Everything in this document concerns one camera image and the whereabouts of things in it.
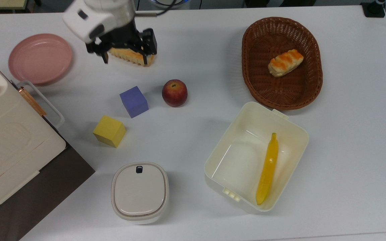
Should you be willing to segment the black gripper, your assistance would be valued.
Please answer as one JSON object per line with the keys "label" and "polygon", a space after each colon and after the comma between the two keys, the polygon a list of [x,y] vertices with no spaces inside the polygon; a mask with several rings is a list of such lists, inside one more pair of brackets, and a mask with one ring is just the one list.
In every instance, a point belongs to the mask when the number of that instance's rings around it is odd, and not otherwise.
{"label": "black gripper", "polygon": [[105,64],[108,64],[108,51],[111,48],[130,49],[140,53],[143,66],[148,65],[148,55],[157,54],[154,30],[147,28],[139,32],[134,20],[112,30],[101,23],[89,33],[89,37],[92,42],[86,44],[87,52],[101,56]]}

